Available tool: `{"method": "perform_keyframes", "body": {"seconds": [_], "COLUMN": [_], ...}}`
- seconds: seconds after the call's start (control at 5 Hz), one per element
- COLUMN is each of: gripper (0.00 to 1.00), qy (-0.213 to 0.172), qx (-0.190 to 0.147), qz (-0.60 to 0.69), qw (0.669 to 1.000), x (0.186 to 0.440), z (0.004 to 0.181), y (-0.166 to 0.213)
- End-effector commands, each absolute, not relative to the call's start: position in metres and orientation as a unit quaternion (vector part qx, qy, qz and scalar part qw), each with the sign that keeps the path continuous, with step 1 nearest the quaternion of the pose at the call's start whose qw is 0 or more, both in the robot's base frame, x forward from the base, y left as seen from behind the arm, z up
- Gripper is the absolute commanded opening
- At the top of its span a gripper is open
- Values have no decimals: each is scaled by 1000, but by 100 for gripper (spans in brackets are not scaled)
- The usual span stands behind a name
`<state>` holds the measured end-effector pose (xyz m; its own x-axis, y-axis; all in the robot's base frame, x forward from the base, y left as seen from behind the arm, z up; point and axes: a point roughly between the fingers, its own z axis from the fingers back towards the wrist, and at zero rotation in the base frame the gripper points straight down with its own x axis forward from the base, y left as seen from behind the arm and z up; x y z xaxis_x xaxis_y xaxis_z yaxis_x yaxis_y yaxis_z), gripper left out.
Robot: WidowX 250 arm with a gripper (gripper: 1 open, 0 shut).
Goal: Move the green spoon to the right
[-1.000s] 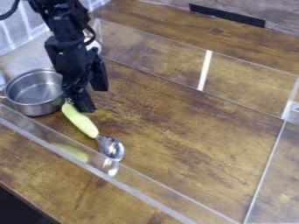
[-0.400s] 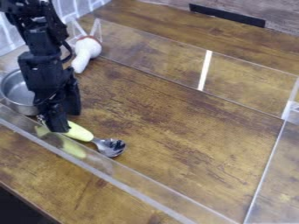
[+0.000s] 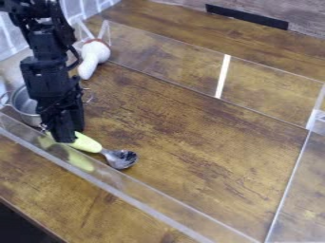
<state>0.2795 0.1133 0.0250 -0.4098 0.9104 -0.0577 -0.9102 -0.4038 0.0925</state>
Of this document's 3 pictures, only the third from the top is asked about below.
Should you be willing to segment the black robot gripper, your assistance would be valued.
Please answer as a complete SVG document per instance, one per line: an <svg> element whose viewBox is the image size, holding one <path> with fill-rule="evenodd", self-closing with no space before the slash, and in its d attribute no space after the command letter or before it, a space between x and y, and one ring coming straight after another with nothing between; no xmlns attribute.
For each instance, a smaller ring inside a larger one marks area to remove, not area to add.
<svg viewBox="0 0 325 243"><path fill-rule="evenodd" d="M20 62L20 71L30 97L40 102L42 97L59 97L80 85L80 77L68 74L72 68L74 65L67 64L66 55L50 59L34 56L24 58ZM68 111L46 112L42 115L42 122L56 142L72 143L76 139L75 130L84 131L83 102L76 100Z"/></svg>

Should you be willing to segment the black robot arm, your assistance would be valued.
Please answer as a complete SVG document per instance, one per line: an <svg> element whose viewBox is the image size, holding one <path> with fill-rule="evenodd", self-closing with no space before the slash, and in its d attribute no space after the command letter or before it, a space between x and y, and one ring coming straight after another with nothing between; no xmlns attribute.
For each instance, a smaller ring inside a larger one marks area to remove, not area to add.
<svg viewBox="0 0 325 243"><path fill-rule="evenodd" d="M71 75L79 61L75 29L59 0L0 0L0 11L19 27L34 54L20 61L30 98L38 102L40 125L58 142L71 143L84 130L82 78Z"/></svg>

